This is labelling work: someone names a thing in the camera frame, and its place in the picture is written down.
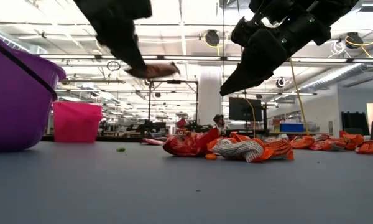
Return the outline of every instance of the ceiling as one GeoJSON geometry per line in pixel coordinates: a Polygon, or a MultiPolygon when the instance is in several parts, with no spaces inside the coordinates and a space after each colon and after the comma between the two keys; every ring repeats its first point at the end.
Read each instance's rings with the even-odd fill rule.
{"type": "MultiPolygon", "coordinates": [[[[253,13],[246,8],[246,1],[241,0],[239,10],[235,7],[235,1],[232,1],[233,7],[229,6],[226,10],[222,10],[220,7],[222,4],[219,4],[219,1],[221,0],[152,0],[153,16],[136,21],[140,51],[143,55],[240,56],[241,47],[232,43],[229,35],[242,16],[250,19],[253,13]],[[208,29],[218,31],[222,47],[210,47],[202,39],[208,29]]],[[[346,49],[346,53],[344,51],[340,54],[332,53],[335,40],[338,40],[340,36],[345,37],[347,32],[358,32],[365,43],[373,42],[373,12],[362,11],[352,12],[336,22],[332,26],[330,41],[322,46],[310,43],[298,51],[294,57],[336,58],[362,55],[364,53],[362,49],[346,49]]],[[[49,54],[110,54],[107,49],[97,43],[94,29],[72,0],[0,0],[0,30],[22,42],[41,46],[49,54]]],[[[367,47],[367,50],[370,49],[373,49],[373,44],[367,47]]],[[[141,118],[147,117],[148,104],[145,99],[149,96],[148,86],[144,84],[144,81],[136,80],[122,70],[116,72],[108,70],[106,68],[108,60],[98,62],[96,60],[59,59],[54,62],[63,66],[69,79],[101,82],[94,84],[61,83],[58,89],[74,91],[59,92],[60,96],[79,98],[92,103],[107,103],[105,108],[108,116],[131,114],[141,118]],[[123,80],[124,82],[110,84],[103,82],[104,79],[108,80],[109,75],[112,81],[123,80]],[[111,100],[109,96],[96,98],[88,92],[77,92],[82,88],[119,90],[111,94],[121,103],[117,106],[110,105],[117,101],[111,100]],[[141,94],[136,94],[136,90],[140,90],[141,94]]],[[[169,79],[197,80],[202,65],[201,63],[177,62],[181,74],[169,79]]],[[[219,62],[215,66],[222,68],[223,77],[227,79],[236,68],[236,62],[224,65],[219,62]]],[[[329,66],[302,66],[304,65],[295,67],[298,83],[303,83],[329,69],[329,66]]],[[[279,67],[271,79],[248,91],[281,91],[275,86],[275,81],[279,77],[291,80],[290,67],[279,67]]],[[[155,91],[162,94],[160,97],[152,97],[152,100],[156,102],[155,106],[152,106],[154,115],[175,118],[177,113],[188,113],[190,116],[195,113],[196,85],[163,83],[155,91]]]]}

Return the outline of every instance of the black screen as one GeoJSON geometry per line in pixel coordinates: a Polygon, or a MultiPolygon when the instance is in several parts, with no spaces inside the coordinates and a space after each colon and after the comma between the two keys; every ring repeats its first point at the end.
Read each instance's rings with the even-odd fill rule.
{"type": "MultiPolygon", "coordinates": [[[[254,108],[256,121],[262,121],[261,100],[247,100],[249,100],[254,108]]],[[[244,98],[229,97],[229,119],[233,121],[253,120],[251,107],[244,98]]]]}

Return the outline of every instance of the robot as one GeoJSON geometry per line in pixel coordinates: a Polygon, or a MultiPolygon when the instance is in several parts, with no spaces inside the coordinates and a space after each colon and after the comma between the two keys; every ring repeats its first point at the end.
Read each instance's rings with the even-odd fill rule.
{"type": "MultiPolygon", "coordinates": [[[[254,17],[242,18],[231,40],[244,50],[237,69],[222,85],[222,96],[259,86],[310,41],[321,45],[331,38],[331,25],[359,0],[251,0],[254,17]],[[267,27],[264,20],[272,24],[267,27]]],[[[97,40],[132,68],[146,64],[137,45],[133,20],[152,15],[150,0],[75,0],[97,32],[97,40]]]]}

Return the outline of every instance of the cable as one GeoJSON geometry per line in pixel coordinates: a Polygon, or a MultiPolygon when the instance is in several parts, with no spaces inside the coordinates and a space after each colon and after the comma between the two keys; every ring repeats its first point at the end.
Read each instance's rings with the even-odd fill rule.
{"type": "Polygon", "coordinates": [[[247,96],[246,96],[246,90],[244,90],[244,99],[247,101],[247,103],[250,105],[251,107],[251,112],[253,114],[253,138],[256,138],[256,115],[254,114],[254,108],[253,108],[253,105],[251,105],[250,101],[247,99],[247,96]]]}
{"type": "Polygon", "coordinates": [[[349,43],[349,44],[354,45],[354,46],[361,47],[362,50],[365,52],[365,54],[366,54],[369,58],[373,58],[373,57],[368,53],[368,51],[364,48],[364,47],[366,47],[366,46],[370,46],[370,45],[372,45],[373,42],[370,42],[370,43],[367,43],[367,44],[355,44],[355,43],[352,43],[352,42],[348,41],[348,37],[349,37],[349,36],[346,36],[346,38],[345,38],[346,43],[349,43]]]}
{"type": "Polygon", "coordinates": [[[361,46],[362,50],[365,51],[366,55],[369,57],[369,58],[373,58],[369,53],[368,51],[363,47],[361,46]]]}
{"type": "Polygon", "coordinates": [[[305,132],[306,132],[306,135],[309,136],[309,135],[310,135],[310,132],[309,132],[309,130],[308,130],[308,123],[306,122],[306,119],[305,119],[305,113],[304,113],[304,108],[303,108],[303,102],[301,101],[300,90],[298,89],[298,86],[297,86],[296,76],[295,76],[295,74],[294,74],[293,60],[292,60],[291,58],[290,58],[290,67],[292,68],[292,75],[293,75],[294,87],[296,88],[296,92],[297,92],[297,98],[298,98],[298,101],[300,102],[300,108],[301,108],[301,114],[303,115],[304,126],[305,126],[305,132]]]}
{"type": "Polygon", "coordinates": [[[345,41],[346,41],[347,43],[351,44],[351,45],[360,46],[360,47],[365,47],[365,46],[369,46],[369,45],[372,45],[372,44],[373,44],[373,42],[370,42],[370,43],[367,43],[367,44],[355,44],[355,43],[352,43],[352,42],[348,41],[348,37],[349,37],[349,36],[346,36],[345,41]]]}
{"type": "Polygon", "coordinates": [[[219,48],[220,48],[220,47],[223,48],[224,43],[225,43],[225,42],[228,42],[228,34],[225,35],[225,41],[224,41],[224,37],[223,37],[223,44],[221,44],[221,45],[217,45],[217,46],[211,46],[209,43],[207,43],[207,41],[206,41],[206,34],[203,34],[203,40],[205,41],[205,43],[207,44],[207,46],[212,47],[212,48],[216,48],[216,49],[217,49],[218,56],[220,56],[220,54],[219,54],[219,48]]]}

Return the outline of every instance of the purple bucket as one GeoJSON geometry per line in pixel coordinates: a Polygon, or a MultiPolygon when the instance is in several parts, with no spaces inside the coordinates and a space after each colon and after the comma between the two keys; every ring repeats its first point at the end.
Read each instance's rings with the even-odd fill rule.
{"type": "Polygon", "coordinates": [[[54,63],[8,47],[0,40],[0,152],[40,142],[54,91],[65,71],[54,63]]]}

